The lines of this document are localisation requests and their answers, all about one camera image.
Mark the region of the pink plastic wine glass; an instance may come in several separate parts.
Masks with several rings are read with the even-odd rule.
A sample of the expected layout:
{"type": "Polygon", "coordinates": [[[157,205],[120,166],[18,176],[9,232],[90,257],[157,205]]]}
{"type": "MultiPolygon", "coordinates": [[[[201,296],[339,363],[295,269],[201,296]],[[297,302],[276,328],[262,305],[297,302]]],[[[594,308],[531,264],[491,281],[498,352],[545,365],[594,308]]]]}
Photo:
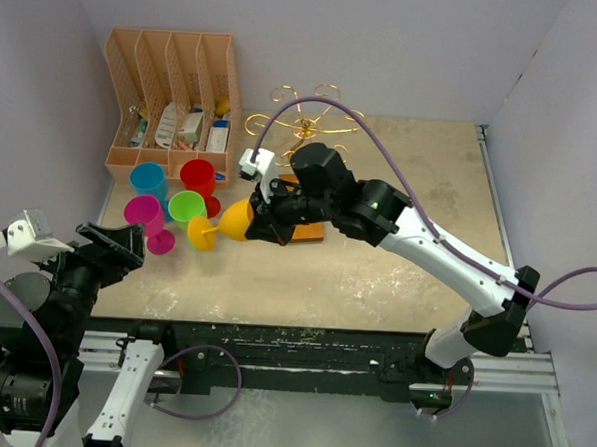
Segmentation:
{"type": "Polygon", "coordinates": [[[124,207],[124,218],[129,224],[145,225],[146,247],[155,255],[168,254],[176,237],[165,228],[165,214],[160,201],[147,194],[132,198],[124,207]]]}

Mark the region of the blue plastic wine glass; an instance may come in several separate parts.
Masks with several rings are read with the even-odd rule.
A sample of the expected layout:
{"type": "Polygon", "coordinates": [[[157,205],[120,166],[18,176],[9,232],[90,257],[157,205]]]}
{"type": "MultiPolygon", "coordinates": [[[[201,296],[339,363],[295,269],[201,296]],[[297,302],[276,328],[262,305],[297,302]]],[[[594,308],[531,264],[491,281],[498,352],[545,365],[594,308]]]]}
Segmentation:
{"type": "Polygon", "coordinates": [[[160,202],[164,211],[165,221],[170,223],[173,218],[168,211],[169,186],[164,169],[157,163],[143,162],[135,166],[130,174],[130,183],[139,194],[153,196],[160,202]]]}

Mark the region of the green plastic wine glass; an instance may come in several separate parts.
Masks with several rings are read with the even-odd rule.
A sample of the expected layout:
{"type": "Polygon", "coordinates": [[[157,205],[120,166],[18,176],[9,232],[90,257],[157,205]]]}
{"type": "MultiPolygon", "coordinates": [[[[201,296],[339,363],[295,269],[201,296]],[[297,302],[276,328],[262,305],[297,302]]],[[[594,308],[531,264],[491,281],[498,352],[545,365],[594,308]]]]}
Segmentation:
{"type": "Polygon", "coordinates": [[[187,232],[189,222],[196,217],[207,217],[205,198],[195,191],[180,191],[168,201],[168,212],[173,222],[187,232]]]}

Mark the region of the orange plastic wine glass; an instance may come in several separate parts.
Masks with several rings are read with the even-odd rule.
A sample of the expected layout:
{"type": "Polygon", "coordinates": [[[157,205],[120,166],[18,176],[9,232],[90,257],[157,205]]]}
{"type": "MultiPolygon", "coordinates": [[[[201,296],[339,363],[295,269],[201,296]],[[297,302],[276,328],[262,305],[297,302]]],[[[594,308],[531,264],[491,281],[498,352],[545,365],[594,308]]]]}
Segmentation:
{"type": "Polygon", "coordinates": [[[248,199],[240,200],[232,204],[222,214],[218,224],[213,225],[211,220],[196,216],[189,221],[187,226],[187,237],[189,243],[196,250],[210,251],[216,241],[218,233],[236,241],[244,242],[246,232],[254,220],[254,211],[248,199]]]}

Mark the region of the red plastic wine glass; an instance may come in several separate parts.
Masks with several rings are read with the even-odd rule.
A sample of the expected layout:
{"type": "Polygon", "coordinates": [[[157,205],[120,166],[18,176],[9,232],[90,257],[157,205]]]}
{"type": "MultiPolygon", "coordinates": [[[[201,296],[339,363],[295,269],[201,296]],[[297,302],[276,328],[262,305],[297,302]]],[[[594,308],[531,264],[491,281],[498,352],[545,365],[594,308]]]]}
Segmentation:
{"type": "Polygon", "coordinates": [[[181,167],[179,176],[186,190],[197,192],[204,199],[207,216],[217,216],[221,202],[215,196],[217,181],[213,164],[201,158],[190,160],[181,167]]]}

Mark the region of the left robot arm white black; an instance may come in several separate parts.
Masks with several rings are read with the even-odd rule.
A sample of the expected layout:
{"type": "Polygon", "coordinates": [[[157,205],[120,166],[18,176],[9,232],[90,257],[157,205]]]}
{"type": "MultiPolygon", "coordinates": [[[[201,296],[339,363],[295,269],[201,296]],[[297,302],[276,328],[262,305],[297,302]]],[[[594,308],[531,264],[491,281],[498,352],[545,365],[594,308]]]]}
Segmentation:
{"type": "Polygon", "coordinates": [[[0,432],[12,447],[131,447],[153,374],[178,354],[174,330],[137,321],[116,341],[119,373],[86,433],[77,423],[79,352],[100,290],[143,265],[146,227],[82,223],[79,245],[55,239],[44,217],[25,210],[0,231],[0,249],[38,268],[0,280],[0,432]]]}

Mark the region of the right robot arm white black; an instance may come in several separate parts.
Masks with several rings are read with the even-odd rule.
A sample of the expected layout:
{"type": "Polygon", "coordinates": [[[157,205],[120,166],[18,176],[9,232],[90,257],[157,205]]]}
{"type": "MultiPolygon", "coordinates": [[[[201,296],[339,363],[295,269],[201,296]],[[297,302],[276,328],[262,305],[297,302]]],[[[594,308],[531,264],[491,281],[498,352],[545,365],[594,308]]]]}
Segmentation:
{"type": "Polygon", "coordinates": [[[407,259],[465,299],[466,315],[427,334],[415,363],[422,379],[440,381],[475,352],[509,354],[528,305],[518,291],[534,290],[535,270],[498,264],[451,234],[433,233],[409,196],[381,180],[358,181],[320,142],[294,152],[296,183],[279,178],[275,155],[263,148],[246,150],[239,165],[242,178],[256,181],[246,239],[284,246],[298,226],[330,222],[348,238],[407,259]]]}

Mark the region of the wooden rack base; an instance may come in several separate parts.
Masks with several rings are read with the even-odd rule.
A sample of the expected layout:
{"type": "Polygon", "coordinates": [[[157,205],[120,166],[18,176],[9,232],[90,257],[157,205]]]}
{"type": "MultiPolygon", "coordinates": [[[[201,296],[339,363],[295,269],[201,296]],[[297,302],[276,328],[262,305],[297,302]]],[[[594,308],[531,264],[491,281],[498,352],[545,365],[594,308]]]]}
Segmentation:
{"type": "Polygon", "coordinates": [[[322,242],[324,241],[324,225],[322,223],[312,223],[305,225],[297,225],[294,228],[291,243],[308,243],[308,242],[322,242]]]}

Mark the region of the white blue box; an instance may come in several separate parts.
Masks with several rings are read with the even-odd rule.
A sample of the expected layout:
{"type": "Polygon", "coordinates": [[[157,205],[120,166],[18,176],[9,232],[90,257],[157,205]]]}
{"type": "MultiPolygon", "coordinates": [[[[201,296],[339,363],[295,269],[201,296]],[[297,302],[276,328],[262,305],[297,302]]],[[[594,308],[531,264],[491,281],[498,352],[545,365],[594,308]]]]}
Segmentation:
{"type": "Polygon", "coordinates": [[[211,126],[207,144],[206,152],[209,153],[225,153],[229,140],[229,130],[231,122],[225,119],[217,120],[211,126]]]}

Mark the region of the white blister pack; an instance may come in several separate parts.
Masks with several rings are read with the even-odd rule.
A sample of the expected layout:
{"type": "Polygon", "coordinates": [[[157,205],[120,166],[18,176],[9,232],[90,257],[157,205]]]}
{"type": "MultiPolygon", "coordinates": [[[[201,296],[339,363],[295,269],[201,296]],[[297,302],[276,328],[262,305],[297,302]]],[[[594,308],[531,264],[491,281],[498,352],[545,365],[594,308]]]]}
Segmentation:
{"type": "Polygon", "coordinates": [[[174,139],[174,132],[177,125],[176,104],[170,102],[162,111],[159,124],[154,134],[154,141],[160,148],[168,150],[174,139]]]}

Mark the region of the white medicine box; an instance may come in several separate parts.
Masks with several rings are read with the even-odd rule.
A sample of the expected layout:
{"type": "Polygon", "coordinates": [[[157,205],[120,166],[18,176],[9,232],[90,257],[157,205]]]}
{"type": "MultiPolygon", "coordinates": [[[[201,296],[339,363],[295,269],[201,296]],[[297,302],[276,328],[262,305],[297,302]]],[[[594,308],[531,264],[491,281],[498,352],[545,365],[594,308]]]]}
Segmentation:
{"type": "Polygon", "coordinates": [[[181,142],[192,147],[200,141],[202,126],[203,112],[190,113],[184,119],[181,127],[179,127],[177,136],[181,142]]]}

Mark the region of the yellow object in organizer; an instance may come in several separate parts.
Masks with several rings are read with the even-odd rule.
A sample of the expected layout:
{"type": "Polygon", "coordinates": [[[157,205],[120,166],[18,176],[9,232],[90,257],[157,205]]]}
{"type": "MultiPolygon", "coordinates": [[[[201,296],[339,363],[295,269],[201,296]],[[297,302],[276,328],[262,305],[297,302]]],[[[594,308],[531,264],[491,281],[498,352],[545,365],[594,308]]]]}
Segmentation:
{"type": "Polygon", "coordinates": [[[230,112],[230,100],[226,97],[220,99],[215,106],[215,114],[217,116],[225,116],[230,112]]]}

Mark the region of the peach plastic file organizer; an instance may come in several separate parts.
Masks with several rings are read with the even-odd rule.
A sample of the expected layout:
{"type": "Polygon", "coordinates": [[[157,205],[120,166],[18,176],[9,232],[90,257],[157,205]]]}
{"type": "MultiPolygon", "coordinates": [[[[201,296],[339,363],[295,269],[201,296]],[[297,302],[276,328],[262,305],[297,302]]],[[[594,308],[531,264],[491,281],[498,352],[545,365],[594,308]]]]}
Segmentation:
{"type": "Polygon", "coordinates": [[[231,188],[243,126],[234,50],[227,33],[132,28],[109,33],[104,53],[121,121],[105,166],[117,182],[128,184],[136,165],[153,162],[166,171],[169,183],[176,184],[187,161],[203,158],[222,175],[217,186],[231,188]],[[230,100],[230,112],[217,116],[215,107],[224,97],[230,100]],[[170,102],[176,104],[179,123],[194,108],[203,111],[201,138],[192,149],[180,143],[177,126],[168,150],[154,141],[162,111],[170,102]],[[210,128],[219,119],[231,122],[226,152],[206,152],[210,128]]]}

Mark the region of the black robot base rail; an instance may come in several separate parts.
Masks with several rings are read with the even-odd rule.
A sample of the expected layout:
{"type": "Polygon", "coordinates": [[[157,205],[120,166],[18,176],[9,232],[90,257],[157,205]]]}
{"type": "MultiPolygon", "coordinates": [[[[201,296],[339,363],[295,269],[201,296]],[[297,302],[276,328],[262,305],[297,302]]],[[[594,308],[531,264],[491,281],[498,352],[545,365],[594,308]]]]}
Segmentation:
{"type": "Polygon", "coordinates": [[[447,407],[474,379],[467,359],[450,371],[426,363],[424,336],[411,332],[94,317],[79,357],[89,371],[118,372],[135,335],[161,339],[167,357],[185,352],[155,373],[184,394],[242,386],[447,407]]]}

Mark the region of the aluminium frame rail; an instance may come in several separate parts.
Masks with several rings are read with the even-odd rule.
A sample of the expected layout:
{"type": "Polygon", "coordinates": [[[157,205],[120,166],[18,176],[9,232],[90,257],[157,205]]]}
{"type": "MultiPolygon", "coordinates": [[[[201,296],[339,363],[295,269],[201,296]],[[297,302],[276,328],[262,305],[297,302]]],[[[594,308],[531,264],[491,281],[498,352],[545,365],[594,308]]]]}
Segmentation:
{"type": "Polygon", "coordinates": [[[540,396],[551,447],[570,447],[562,419],[553,358],[534,351],[528,325],[520,330],[519,339],[525,344],[523,352],[492,359],[483,353],[474,356],[477,367],[474,390],[540,396]]]}

